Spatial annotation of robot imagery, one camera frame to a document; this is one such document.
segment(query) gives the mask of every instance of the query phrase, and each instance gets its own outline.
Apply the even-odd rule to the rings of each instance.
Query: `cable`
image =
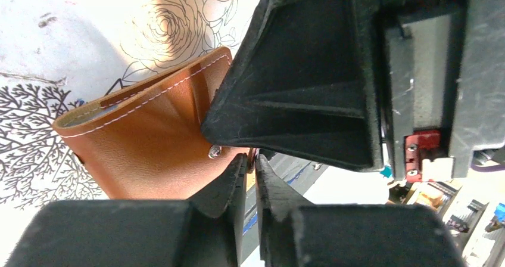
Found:
[[[483,166],[490,161],[498,149],[487,149],[473,152],[472,163],[478,166]]]
[[[505,164],[496,164],[494,166],[478,166],[476,164],[473,164],[470,166],[475,172],[481,172],[481,173],[491,173],[491,172],[502,172],[505,171]]]

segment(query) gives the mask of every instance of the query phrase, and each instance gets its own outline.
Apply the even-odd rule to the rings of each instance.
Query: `gray metal panel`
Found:
[[[450,140],[454,177],[466,176],[472,150],[505,144],[504,0],[468,0],[465,50]]]
[[[460,8],[456,5],[404,15],[400,23],[413,39],[414,130],[449,128],[452,113],[446,103],[454,101],[457,71],[450,49],[457,43],[454,27],[460,27]]]

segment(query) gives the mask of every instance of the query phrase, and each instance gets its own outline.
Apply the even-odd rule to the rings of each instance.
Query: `screw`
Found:
[[[409,152],[414,152],[417,150],[417,145],[416,144],[412,144],[410,145],[408,148],[407,148],[407,151]]]
[[[219,155],[221,155],[221,146],[215,146],[213,145],[212,147],[210,147],[209,151],[208,151],[208,157],[211,158],[211,159],[215,159],[217,157],[219,157]]]
[[[410,171],[407,172],[407,176],[417,176],[418,173],[419,173],[418,170],[412,169],[412,170],[410,170]]]

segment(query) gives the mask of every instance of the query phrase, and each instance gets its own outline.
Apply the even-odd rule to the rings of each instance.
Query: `leather wallet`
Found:
[[[231,60],[218,48],[75,108],[53,128],[110,198],[186,199],[249,150],[212,146],[200,132]]]

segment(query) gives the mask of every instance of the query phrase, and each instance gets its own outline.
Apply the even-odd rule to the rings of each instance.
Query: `red bracket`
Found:
[[[405,137],[405,169],[407,182],[422,182],[421,150],[431,150],[440,146],[438,130],[415,132]]]

